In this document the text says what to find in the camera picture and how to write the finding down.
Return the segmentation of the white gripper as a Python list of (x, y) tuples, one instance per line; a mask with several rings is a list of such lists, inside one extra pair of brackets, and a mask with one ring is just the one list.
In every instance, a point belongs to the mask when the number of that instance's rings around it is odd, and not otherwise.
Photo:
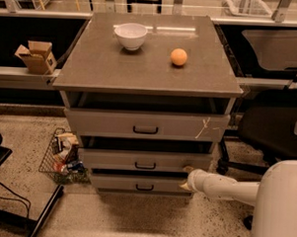
[(203, 192), (209, 198), (217, 198), (220, 195), (220, 185), (222, 178), (217, 174), (209, 174), (201, 169), (191, 166), (183, 167), (185, 173), (189, 174), (187, 182), (180, 183), (180, 188), (192, 192)]

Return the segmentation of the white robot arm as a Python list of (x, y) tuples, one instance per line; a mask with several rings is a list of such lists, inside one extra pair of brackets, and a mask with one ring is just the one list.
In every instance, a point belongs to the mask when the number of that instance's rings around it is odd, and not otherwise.
[(297, 237), (297, 161), (275, 163), (258, 182), (239, 182), (192, 167), (184, 170), (187, 179), (182, 189), (240, 201), (255, 209), (250, 237)]

